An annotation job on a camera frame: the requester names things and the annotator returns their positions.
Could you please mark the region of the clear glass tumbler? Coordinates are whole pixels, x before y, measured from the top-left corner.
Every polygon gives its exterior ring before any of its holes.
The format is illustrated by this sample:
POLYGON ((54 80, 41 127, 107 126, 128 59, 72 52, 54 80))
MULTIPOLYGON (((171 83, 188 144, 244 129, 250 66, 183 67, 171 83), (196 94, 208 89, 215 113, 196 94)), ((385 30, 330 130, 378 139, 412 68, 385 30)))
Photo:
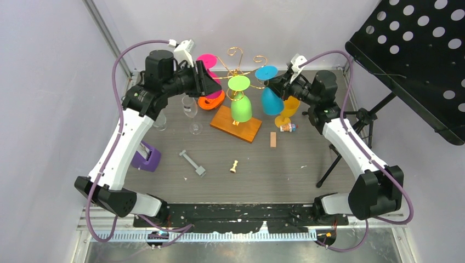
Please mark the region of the clear glass tumbler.
POLYGON ((164 131, 167 128, 167 118, 163 110, 160 111, 152 126, 158 131, 164 131))

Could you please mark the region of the orange plastic U-shaped toy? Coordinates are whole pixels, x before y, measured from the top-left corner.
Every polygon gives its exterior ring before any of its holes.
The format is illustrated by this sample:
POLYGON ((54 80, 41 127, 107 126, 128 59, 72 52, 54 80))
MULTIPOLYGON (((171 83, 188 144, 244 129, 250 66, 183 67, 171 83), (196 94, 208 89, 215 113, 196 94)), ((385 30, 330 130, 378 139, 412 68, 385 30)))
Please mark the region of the orange plastic U-shaped toy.
POLYGON ((203 110, 213 110, 222 105, 225 99, 224 92, 218 91, 208 96, 202 96, 198 99, 199 107, 203 110))

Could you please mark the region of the pink plastic wine glass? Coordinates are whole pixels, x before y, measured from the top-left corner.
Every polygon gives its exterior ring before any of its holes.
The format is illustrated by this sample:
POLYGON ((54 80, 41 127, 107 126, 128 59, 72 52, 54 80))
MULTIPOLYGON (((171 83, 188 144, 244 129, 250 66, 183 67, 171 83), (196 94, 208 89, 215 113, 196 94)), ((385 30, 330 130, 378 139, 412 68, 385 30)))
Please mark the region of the pink plastic wine glass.
MULTIPOLYGON (((218 84, 221 84, 220 80, 216 79, 217 75, 211 71, 211 68, 214 67, 218 62, 217 57, 213 54, 205 53, 205 54, 198 56, 197 60, 202 61, 207 70, 208 75, 211 76, 218 84)), ((207 95, 206 99, 216 99, 217 97, 220 96, 220 94, 221 94, 221 91, 217 91, 211 95, 207 95)))

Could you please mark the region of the white chess piece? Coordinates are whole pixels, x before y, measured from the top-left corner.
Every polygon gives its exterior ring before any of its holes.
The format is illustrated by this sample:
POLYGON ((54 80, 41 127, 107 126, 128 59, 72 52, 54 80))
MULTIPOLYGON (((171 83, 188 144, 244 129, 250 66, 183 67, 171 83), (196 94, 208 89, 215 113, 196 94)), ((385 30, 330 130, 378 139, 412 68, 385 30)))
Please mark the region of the white chess piece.
POLYGON ((236 173, 237 165, 238 165, 238 160, 234 160, 234 163, 233 163, 232 167, 230 168, 231 173, 236 173))

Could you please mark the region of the small colourful toy figure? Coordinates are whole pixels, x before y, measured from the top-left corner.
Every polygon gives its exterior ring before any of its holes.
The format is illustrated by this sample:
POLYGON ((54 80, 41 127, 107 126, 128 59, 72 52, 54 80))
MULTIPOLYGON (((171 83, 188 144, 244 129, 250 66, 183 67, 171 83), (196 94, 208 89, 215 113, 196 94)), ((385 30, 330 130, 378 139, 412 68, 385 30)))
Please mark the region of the small colourful toy figure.
POLYGON ((280 126, 280 132, 294 132, 298 126, 294 123, 286 123, 280 126))

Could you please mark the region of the clear stemmed wine glass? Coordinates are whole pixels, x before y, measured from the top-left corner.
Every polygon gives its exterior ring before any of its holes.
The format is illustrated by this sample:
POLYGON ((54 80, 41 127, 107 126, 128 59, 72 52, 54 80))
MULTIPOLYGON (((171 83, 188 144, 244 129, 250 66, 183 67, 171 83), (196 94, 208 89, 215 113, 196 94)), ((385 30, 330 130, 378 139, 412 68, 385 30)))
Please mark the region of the clear stemmed wine glass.
POLYGON ((195 121, 195 117, 198 113, 197 102, 194 98, 185 95, 182 98, 183 112, 187 117, 191 119, 191 124, 189 126, 190 133, 198 135, 202 132, 202 124, 195 121))

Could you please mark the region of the small wooden block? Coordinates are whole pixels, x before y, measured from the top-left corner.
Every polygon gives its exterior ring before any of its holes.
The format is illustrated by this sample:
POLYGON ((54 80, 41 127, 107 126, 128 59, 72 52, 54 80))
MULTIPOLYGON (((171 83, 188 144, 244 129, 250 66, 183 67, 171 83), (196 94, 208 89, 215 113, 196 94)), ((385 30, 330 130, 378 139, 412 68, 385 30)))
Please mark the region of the small wooden block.
POLYGON ((271 148, 277 147, 277 136, 276 136, 276 132, 274 131, 270 132, 270 147, 271 148))

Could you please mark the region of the grey metal T-shaped part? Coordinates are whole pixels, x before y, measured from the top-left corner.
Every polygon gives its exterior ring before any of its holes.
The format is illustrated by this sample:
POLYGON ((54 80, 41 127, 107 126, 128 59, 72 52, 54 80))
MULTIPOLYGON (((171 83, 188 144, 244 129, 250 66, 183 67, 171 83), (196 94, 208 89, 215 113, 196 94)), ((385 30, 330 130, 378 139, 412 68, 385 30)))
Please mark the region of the grey metal T-shaped part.
POLYGON ((181 153, 179 154, 180 156, 182 156, 187 162, 189 162, 189 164, 191 164, 193 166, 193 168, 195 169, 195 173, 199 176, 199 177, 203 177, 206 175, 206 169, 201 166, 201 165, 198 165, 197 163, 195 163, 186 153, 186 150, 182 150, 181 153))

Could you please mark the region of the blue plastic wine glass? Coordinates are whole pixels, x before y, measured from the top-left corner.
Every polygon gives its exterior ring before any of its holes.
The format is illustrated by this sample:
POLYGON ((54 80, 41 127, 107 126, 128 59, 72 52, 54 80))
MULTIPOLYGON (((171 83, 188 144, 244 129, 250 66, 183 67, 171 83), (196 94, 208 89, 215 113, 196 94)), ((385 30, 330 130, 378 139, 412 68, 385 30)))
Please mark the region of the blue plastic wine glass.
POLYGON ((275 66, 263 66, 255 72, 256 79, 263 81, 265 85, 260 99, 264 113, 270 116, 278 115, 284 109, 281 98, 268 87, 268 81, 274 78, 277 73, 278 69, 275 66))

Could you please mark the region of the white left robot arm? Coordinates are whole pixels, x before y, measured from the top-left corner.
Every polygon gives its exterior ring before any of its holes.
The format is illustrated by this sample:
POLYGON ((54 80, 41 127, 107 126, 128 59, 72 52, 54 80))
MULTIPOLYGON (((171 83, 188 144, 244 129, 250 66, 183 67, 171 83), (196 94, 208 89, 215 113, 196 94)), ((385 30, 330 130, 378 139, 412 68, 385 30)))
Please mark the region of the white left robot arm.
POLYGON ((190 62, 168 50, 151 51, 140 77, 121 102, 123 120, 104 153, 88 176, 76 179, 74 187, 91 203, 119 217, 142 214, 161 227, 168 220, 163 200, 123 187, 129 165, 169 98, 182 94, 199 98, 219 91, 221 86, 202 60, 190 62))

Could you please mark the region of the black music stand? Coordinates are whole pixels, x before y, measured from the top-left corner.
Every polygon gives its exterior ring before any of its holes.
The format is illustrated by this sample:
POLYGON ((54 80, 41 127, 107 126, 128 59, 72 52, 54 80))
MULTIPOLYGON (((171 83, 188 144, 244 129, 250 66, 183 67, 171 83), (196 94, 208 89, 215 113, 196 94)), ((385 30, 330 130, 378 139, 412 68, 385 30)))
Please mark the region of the black music stand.
POLYGON ((464 144, 464 1, 380 1, 345 50, 448 143, 464 144))

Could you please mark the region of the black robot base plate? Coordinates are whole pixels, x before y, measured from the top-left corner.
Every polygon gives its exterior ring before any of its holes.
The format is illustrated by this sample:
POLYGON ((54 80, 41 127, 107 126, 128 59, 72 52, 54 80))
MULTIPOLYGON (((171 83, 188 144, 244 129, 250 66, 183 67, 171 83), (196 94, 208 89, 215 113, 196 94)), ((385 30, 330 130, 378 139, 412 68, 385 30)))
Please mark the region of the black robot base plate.
POLYGON ((147 220, 135 218, 133 226, 181 228, 192 225, 194 233, 256 233, 266 224, 270 233, 303 233, 313 226, 346 226, 343 215, 317 215, 310 204, 301 203, 172 203, 147 220))

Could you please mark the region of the yellow plastic wine glass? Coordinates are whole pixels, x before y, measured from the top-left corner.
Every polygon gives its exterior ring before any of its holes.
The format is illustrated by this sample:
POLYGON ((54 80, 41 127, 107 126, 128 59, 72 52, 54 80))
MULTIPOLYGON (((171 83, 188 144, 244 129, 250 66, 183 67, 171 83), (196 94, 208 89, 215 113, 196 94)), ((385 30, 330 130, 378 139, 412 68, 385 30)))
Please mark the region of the yellow plastic wine glass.
POLYGON ((283 102, 284 109, 275 118, 275 125, 279 128, 284 124, 290 123, 290 118, 297 112, 300 101, 292 96, 289 96, 287 100, 283 102))

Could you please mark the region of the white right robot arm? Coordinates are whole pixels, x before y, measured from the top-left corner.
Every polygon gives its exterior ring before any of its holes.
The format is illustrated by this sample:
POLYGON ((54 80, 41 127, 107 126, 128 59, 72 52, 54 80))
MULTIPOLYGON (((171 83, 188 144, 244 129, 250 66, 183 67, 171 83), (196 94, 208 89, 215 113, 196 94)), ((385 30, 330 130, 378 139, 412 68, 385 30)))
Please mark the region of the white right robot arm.
POLYGON ((307 116, 311 124, 331 143, 354 175, 350 192, 315 198, 313 218, 318 224, 327 225, 335 214, 365 220, 401 208, 404 173, 397 165, 389 166, 377 157, 353 129, 335 102, 338 85, 333 72, 319 71, 309 82, 303 76, 292 79, 287 71, 264 83, 282 99, 291 96, 309 105, 307 116))

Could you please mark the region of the green plastic wine glass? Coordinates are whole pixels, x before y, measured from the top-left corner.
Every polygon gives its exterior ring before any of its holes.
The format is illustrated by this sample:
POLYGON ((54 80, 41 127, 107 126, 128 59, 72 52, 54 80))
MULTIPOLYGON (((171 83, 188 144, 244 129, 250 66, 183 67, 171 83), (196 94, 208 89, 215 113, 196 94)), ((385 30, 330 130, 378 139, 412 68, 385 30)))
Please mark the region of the green plastic wine glass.
POLYGON ((235 125, 244 123, 252 118, 252 104, 245 95, 250 86, 250 79, 246 76, 236 75, 228 80, 227 97, 231 100, 231 116, 235 125))

